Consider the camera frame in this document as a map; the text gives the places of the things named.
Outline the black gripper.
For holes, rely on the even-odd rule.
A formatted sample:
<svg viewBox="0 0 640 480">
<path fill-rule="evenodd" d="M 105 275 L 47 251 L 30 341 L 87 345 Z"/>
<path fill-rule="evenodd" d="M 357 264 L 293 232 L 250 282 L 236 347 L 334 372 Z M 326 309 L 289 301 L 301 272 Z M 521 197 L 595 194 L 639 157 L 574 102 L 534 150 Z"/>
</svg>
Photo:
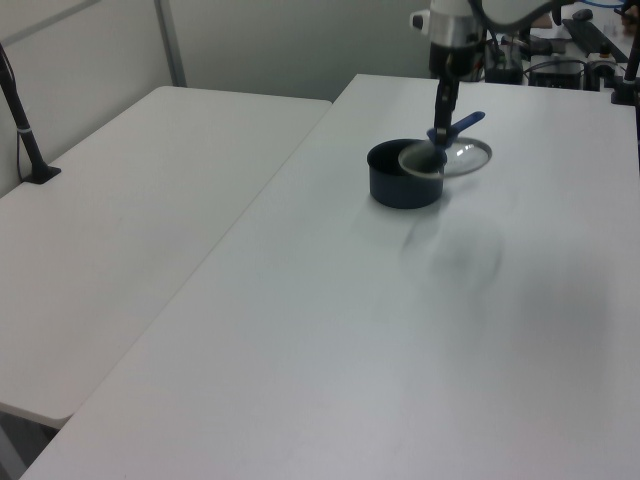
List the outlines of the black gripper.
<svg viewBox="0 0 640 480">
<path fill-rule="evenodd" d="M 439 78 L 434 110 L 434 143 L 445 145 L 452 124 L 452 114 L 459 97 L 460 82 L 445 78 L 466 78 L 475 70 L 478 45 L 453 48 L 432 43 L 429 71 Z"/>
</svg>

